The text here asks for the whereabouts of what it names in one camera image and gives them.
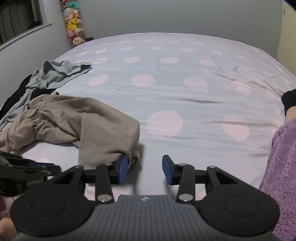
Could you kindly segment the purple fuzzy sleeve forearm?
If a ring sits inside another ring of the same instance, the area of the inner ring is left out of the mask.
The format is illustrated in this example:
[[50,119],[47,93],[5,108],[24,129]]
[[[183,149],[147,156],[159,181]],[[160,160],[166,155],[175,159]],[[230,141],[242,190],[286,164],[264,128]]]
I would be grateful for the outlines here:
[[280,240],[295,240],[295,107],[288,109],[285,123],[274,134],[260,190],[280,207],[273,234]]

